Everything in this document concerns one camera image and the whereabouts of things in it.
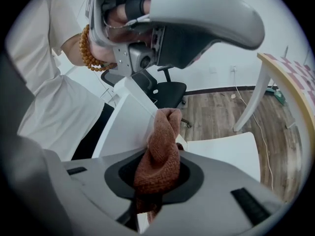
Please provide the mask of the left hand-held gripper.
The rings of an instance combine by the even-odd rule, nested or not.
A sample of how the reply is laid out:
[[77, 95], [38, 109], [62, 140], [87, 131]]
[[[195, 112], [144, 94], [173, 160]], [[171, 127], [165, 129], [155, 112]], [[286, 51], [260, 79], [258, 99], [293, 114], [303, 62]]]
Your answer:
[[[120, 4], [128, 21], [114, 30], [150, 34], [150, 44], [109, 38], [106, 17]], [[218, 42], [256, 50], [265, 37], [260, 15], [243, 0], [88, 0], [86, 16], [90, 40], [113, 50], [112, 73], [124, 77], [153, 65], [184, 69]]]

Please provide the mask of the person's left hand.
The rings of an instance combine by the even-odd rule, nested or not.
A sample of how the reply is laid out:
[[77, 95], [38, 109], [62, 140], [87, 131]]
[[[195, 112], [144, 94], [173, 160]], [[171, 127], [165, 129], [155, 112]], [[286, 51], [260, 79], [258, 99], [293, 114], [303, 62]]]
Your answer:
[[[110, 41], [115, 43], [123, 42], [144, 42], [150, 47], [152, 32], [148, 31], [142, 34], [138, 34], [133, 31], [122, 29], [127, 23], [127, 16], [125, 12], [125, 4], [120, 4], [117, 7], [111, 9], [107, 14], [107, 24], [111, 25], [111, 28], [106, 27], [105, 32], [108, 35]], [[91, 54], [98, 60], [103, 62], [115, 62], [115, 56], [111, 47], [101, 47], [91, 39], [89, 40], [89, 48]]]

